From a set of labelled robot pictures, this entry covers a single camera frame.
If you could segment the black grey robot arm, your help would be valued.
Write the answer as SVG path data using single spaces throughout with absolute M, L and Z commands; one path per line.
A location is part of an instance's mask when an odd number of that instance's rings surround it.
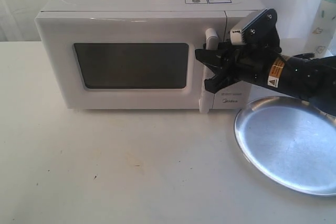
M 319 110 L 335 115 L 334 56 L 282 55 L 275 27 L 265 31 L 250 28 L 241 37 L 242 45 L 231 39 L 220 43 L 217 50 L 195 51 L 196 59 L 214 73 L 204 81 L 206 91 L 217 93 L 245 81 L 307 101 Z

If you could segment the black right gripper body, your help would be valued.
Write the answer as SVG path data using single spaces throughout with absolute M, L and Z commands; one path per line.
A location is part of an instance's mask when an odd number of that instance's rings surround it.
M 225 71 L 236 83 L 245 81 L 265 88 L 282 87 L 282 59 L 280 39 L 274 28 L 264 39 L 255 44 L 234 46 L 226 43 L 223 50 Z

